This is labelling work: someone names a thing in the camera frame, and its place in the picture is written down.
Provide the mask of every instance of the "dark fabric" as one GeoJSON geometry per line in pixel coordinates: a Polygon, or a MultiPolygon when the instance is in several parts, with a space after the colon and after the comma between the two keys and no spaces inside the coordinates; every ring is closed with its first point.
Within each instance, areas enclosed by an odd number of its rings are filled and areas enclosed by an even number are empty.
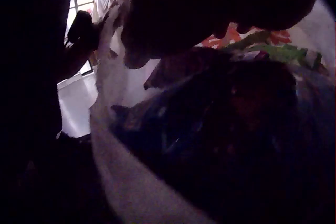
{"type": "Polygon", "coordinates": [[[54,76],[63,53],[70,0],[5,0],[4,171],[25,169],[55,139],[62,118],[54,76]]]}

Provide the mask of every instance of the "orange flower pattern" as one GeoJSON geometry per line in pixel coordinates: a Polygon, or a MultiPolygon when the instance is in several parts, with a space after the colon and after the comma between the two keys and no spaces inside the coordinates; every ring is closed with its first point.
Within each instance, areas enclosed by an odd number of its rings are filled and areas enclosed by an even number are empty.
{"type": "MultiPolygon", "coordinates": [[[[259,29],[257,27],[251,27],[250,31],[251,30],[261,31],[262,29],[259,29]]],[[[220,48],[220,47],[227,46],[232,41],[235,43],[235,42],[240,41],[241,39],[242,38],[240,34],[237,32],[237,25],[235,23],[230,23],[225,37],[223,37],[222,39],[217,39],[213,35],[211,35],[210,37],[202,41],[201,44],[204,47],[220,48]]],[[[288,44],[292,42],[290,40],[290,34],[286,30],[282,30],[278,32],[271,32],[271,35],[268,38],[268,41],[272,45],[279,45],[281,43],[288,44]]]]}

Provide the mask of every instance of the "hand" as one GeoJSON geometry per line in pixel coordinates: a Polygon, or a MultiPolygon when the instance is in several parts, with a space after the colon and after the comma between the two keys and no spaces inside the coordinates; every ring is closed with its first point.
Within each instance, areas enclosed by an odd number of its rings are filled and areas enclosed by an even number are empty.
{"type": "Polygon", "coordinates": [[[149,58],[175,54],[211,34],[221,38],[230,22],[238,31],[250,26],[282,30],[295,25],[315,0],[131,0],[121,40],[126,56],[139,68],[149,58]]]}

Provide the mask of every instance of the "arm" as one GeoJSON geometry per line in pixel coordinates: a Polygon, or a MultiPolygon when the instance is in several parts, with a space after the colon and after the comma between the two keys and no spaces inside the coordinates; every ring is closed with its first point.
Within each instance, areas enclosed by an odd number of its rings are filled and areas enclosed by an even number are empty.
{"type": "Polygon", "coordinates": [[[79,41],[71,47],[65,48],[64,56],[60,60],[59,70],[56,72],[57,82],[71,78],[82,68],[95,49],[88,48],[85,41],[79,41]]]}

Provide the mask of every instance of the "black object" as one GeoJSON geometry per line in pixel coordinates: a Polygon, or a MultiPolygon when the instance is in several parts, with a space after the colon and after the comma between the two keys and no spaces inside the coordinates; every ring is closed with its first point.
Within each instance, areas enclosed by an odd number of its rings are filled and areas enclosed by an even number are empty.
{"type": "Polygon", "coordinates": [[[67,39],[71,43],[75,43],[81,36],[85,34],[92,26],[92,17],[86,11],[78,11],[73,23],[67,33],[67,39]]]}

